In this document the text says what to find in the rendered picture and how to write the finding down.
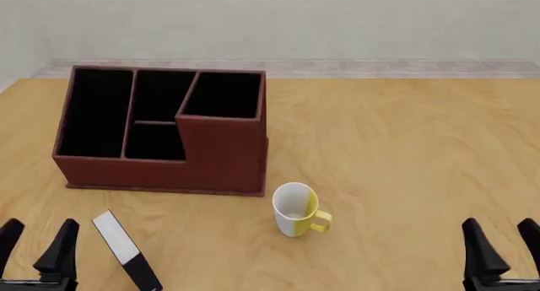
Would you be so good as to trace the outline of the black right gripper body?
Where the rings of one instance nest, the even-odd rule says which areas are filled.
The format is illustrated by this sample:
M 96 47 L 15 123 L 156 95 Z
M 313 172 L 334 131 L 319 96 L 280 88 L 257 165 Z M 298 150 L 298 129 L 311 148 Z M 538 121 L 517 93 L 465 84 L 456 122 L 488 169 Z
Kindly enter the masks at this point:
M 482 280 L 465 276 L 462 284 L 465 291 L 540 291 L 540 278 Z

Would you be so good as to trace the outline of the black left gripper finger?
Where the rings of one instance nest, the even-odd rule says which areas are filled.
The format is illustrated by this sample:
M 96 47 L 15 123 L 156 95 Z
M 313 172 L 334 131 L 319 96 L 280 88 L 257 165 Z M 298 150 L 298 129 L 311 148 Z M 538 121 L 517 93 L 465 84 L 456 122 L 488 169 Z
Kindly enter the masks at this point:
M 0 227 L 0 278 L 3 276 L 8 258 L 24 231 L 24 224 L 16 218 L 9 219 Z
M 76 244 L 79 224 L 74 219 L 66 219 L 47 250 L 33 265 L 40 273 L 40 280 L 77 279 Z

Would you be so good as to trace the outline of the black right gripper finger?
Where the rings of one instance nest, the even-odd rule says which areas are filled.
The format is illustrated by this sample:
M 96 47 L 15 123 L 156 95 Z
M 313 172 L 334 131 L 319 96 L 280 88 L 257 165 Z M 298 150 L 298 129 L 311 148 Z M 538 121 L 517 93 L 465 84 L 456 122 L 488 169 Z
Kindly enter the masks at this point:
M 540 225 L 533 219 L 523 219 L 517 228 L 534 260 L 540 260 Z
M 510 265 L 490 244 L 475 218 L 462 223 L 462 233 L 466 252 L 465 278 L 499 278 L 510 270 Z

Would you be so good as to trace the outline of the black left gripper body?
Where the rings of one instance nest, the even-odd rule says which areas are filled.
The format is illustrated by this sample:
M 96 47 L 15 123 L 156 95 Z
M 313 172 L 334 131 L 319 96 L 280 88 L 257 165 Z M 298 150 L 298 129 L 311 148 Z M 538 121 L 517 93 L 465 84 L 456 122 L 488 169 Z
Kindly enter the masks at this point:
M 76 291 L 78 275 L 62 276 L 53 273 L 39 280 L 7 280 L 0 278 L 0 291 Z

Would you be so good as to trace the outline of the black book with white pages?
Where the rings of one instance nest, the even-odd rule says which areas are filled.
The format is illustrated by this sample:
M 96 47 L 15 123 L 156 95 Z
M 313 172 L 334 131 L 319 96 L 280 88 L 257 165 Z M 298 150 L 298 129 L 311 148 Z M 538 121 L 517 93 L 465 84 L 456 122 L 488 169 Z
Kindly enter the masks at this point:
M 110 209 L 92 219 L 92 223 L 139 291 L 163 290 L 143 253 Z

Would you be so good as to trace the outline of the red-brown desk caddy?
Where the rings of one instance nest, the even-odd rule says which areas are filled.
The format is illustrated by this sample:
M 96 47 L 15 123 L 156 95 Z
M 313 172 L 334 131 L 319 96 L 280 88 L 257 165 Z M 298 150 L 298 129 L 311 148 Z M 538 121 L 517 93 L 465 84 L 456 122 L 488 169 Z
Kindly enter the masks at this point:
M 52 158 L 72 189 L 262 197 L 266 74 L 76 65 Z

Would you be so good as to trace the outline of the white and yellow mug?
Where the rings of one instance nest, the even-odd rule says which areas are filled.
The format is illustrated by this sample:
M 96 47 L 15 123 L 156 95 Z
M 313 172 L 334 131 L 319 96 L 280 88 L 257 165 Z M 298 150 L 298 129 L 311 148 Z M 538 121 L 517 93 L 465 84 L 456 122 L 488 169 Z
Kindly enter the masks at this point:
M 311 229 L 326 233 L 331 227 L 332 215 L 319 208 L 318 196 L 306 184 L 279 186 L 272 203 L 278 229 L 288 237 L 300 237 Z

